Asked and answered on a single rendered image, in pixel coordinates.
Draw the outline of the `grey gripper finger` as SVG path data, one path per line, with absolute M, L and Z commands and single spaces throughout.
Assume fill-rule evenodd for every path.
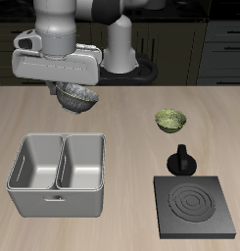
M 56 85 L 52 81 L 45 81 L 50 90 L 50 95 L 57 95 Z

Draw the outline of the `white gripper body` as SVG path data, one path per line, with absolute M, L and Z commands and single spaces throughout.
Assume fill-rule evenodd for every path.
M 96 85 L 99 81 L 102 52 L 94 45 L 77 44 L 76 50 L 58 60 L 41 52 L 16 49 L 12 69 L 16 77 Z

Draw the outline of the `black bowl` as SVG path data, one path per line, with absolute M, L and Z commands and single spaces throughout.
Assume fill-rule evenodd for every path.
M 75 83 L 57 82 L 56 94 L 63 109 L 73 114 L 86 112 L 99 101 L 95 92 Z

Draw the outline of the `green bowl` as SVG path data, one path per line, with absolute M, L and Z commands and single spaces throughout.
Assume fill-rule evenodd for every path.
M 180 111 L 164 109 L 155 115 L 155 122 L 162 131 L 175 133 L 185 126 L 187 119 Z

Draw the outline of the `white two-bin basket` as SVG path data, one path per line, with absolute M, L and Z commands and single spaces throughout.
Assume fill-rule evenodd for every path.
M 103 210 L 106 137 L 29 133 L 6 188 L 25 218 L 96 218 Z

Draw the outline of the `dark kitchen cupboards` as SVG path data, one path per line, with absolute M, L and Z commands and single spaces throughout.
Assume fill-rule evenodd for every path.
M 216 0 L 166 0 L 162 10 L 126 9 L 131 44 L 158 68 L 155 85 L 240 85 L 240 22 L 214 20 Z M 0 0 L 0 85 L 40 85 L 12 72 L 14 38 L 34 28 L 33 0 Z

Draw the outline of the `round black knob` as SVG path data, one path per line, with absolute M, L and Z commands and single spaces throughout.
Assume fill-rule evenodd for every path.
M 179 144 L 177 151 L 168 157 L 167 168 L 175 176 L 192 176 L 196 172 L 197 163 L 187 153 L 186 146 Z

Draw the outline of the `dark grey stove plate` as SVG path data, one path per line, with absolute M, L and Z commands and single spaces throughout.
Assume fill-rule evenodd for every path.
M 234 239 L 217 176 L 155 176 L 160 239 Z

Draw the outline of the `flat black base plate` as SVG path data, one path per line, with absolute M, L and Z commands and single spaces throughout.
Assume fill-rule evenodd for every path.
M 144 53 L 137 53 L 137 68 L 127 74 L 113 74 L 100 68 L 100 86 L 149 86 L 158 76 L 157 66 Z

